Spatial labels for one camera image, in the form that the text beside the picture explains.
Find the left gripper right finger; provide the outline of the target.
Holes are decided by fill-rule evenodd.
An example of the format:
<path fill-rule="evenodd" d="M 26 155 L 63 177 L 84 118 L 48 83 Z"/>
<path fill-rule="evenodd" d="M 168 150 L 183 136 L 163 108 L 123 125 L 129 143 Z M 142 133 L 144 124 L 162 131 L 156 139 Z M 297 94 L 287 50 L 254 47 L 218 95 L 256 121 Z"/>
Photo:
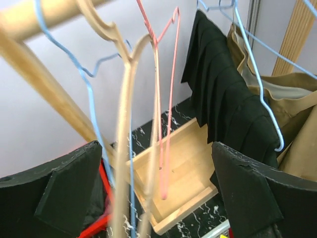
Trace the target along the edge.
<path fill-rule="evenodd" d="M 212 144 L 220 193 L 235 238 L 315 238 L 317 184 Z"/>

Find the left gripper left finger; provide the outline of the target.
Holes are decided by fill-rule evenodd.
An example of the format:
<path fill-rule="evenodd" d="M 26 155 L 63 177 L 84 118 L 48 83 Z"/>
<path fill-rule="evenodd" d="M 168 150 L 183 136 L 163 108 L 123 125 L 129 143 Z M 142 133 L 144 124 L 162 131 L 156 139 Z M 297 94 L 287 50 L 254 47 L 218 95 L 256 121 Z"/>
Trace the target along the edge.
<path fill-rule="evenodd" d="M 1 237 L 78 237 L 102 157 L 92 141 L 0 179 Z"/>

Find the pink wire hanger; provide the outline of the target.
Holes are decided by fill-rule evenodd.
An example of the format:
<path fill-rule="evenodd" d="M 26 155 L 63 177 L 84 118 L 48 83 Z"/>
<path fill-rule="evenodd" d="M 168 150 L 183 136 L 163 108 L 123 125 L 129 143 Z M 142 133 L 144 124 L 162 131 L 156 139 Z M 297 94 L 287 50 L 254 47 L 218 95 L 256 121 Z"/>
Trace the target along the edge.
<path fill-rule="evenodd" d="M 171 130 L 171 121 L 172 121 L 172 100 L 173 100 L 173 83 L 174 83 L 174 75 L 175 75 L 175 65 L 176 65 L 176 56 L 177 56 L 177 48 L 178 48 L 178 38 L 179 38 L 179 28 L 180 28 L 180 10 L 178 7 L 175 8 L 173 12 L 173 16 L 170 18 L 162 33 L 157 37 L 151 27 L 151 24 L 148 20 L 146 12 L 144 10 L 143 4 L 140 0 L 137 1 L 138 7 L 141 11 L 141 14 L 144 19 L 144 24 L 148 30 L 149 35 L 151 36 L 154 43 L 154 53 L 155 53 L 155 61 L 156 61 L 156 73 L 159 75 L 159 50 L 158 44 L 164 37 L 168 28 L 171 24 L 177 22 L 177 30 L 174 44 L 174 55 L 173 55 L 173 63 L 171 70 L 171 80 L 170 80 L 170 93 L 169 93 L 169 106 L 168 106 L 168 117 L 167 117 L 167 133 L 166 133 L 166 146 L 163 146 L 163 137 L 162 137 L 162 127 L 161 122 L 158 123 L 158 141 L 159 141 L 159 186 L 160 186 L 160 196 L 162 200 L 167 199 L 168 193 L 168 169 L 169 169 L 169 152 L 170 152 L 170 130 Z"/>

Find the wooden hanger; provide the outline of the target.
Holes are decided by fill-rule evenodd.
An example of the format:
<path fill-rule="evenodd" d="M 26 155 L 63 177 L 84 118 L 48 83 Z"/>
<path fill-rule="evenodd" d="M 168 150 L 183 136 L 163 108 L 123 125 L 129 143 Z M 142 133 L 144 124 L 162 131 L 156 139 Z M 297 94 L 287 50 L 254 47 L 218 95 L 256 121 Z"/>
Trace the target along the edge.
<path fill-rule="evenodd" d="M 128 132 L 131 125 L 131 103 L 134 87 L 135 73 L 138 66 L 139 59 L 142 51 L 147 44 L 154 44 L 153 38 L 146 34 L 136 44 L 133 51 L 128 52 L 121 34 L 115 23 L 111 22 L 106 24 L 99 17 L 96 9 L 90 0 L 79 0 L 77 6 L 85 16 L 90 26 L 95 32 L 107 41 L 113 41 L 118 49 L 123 62 L 124 62 L 124 77 L 121 86 L 121 95 L 119 101 L 119 111 L 117 120 L 117 146 L 115 151 L 115 192 L 114 192 L 114 210 L 112 216 L 112 229 L 113 235 L 116 238 L 123 237 L 123 214 L 126 207 L 126 192 L 127 192 L 127 165 L 128 160 Z M 154 184 L 156 177 L 156 164 L 157 164 L 157 139 L 158 139 L 158 94 L 155 93 L 154 100 L 154 118 L 152 122 L 151 134 L 151 150 L 148 164 L 147 185 L 145 187 L 145 203 L 144 214 L 141 217 L 141 222 L 138 224 L 138 231 L 140 237 L 146 238 L 150 233 L 150 217 L 151 206 L 153 203 Z"/>

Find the light blue wire hanger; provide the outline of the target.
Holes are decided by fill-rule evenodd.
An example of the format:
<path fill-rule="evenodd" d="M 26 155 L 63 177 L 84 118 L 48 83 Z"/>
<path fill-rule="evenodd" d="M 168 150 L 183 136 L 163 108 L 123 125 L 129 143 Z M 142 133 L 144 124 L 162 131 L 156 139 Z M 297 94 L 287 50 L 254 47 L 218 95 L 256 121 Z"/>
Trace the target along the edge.
<path fill-rule="evenodd" d="M 95 132 L 95 134 L 97 136 L 98 142 L 103 146 L 103 155 L 105 157 L 102 159 L 102 162 L 103 162 L 104 170 L 105 170 L 106 175 L 107 175 L 107 181 L 109 182 L 109 185 L 112 188 L 114 188 L 114 176 L 113 176 L 112 170 L 111 170 L 110 165 L 109 165 L 109 160 L 108 160 L 108 155 L 107 155 L 107 152 L 106 152 L 106 149 L 105 149 L 105 144 L 104 144 L 104 141 L 102 139 L 102 135 L 101 135 L 98 123 L 97 123 L 94 93 L 93 93 L 92 86 L 91 86 L 91 84 L 90 84 L 90 82 L 89 82 L 89 80 L 87 79 L 86 76 L 89 76 L 89 77 L 92 77 L 92 78 L 96 77 L 101 63 L 104 62 L 104 61 L 107 61 L 107 60 L 111 60 L 111 59 L 115 58 L 116 56 L 119 56 L 119 53 L 116 53 L 116 54 L 113 54 L 113 55 L 110 55 L 110 56 L 107 56 L 107 57 L 99 59 L 96 62 L 94 71 L 93 72 L 88 71 L 86 68 L 84 68 L 80 64 L 78 59 L 75 57 L 75 55 L 68 48 L 66 48 L 64 45 L 62 45 L 59 41 L 57 41 L 52 36 L 52 34 L 48 30 L 48 27 L 47 27 L 46 22 L 44 20 L 44 14 L 43 14 L 43 11 L 42 11 L 41 1 L 40 0 L 35 0 L 34 4 L 35 4 L 36 17 L 37 17 L 37 20 L 38 20 L 38 23 L 39 23 L 39 26 L 40 26 L 42 32 L 45 34 L 45 36 L 54 45 L 56 45 L 58 48 L 63 50 L 68 55 L 68 57 L 74 63 L 75 67 L 79 70 L 79 73 L 80 73 L 82 79 L 86 83 L 87 90 L 88 90 L 88 97 L 89 97 L 90 119 L 91 119 L 91 122 L 92 122 L 92 125 L 93 125 L 93 128 L 94 128 L 94 132 Z"/>

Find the yellow floral garment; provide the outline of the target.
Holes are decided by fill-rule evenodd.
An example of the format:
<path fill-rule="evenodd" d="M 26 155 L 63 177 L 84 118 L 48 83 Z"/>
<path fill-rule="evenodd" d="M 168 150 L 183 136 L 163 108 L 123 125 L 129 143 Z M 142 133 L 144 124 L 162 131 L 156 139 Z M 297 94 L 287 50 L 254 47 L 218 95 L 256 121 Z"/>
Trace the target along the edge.
<path fill-rule="evenodd" d="M 230 238 L 230 237 L 221 234 L 221 235 L 219 236 L 219 238 Z"/>

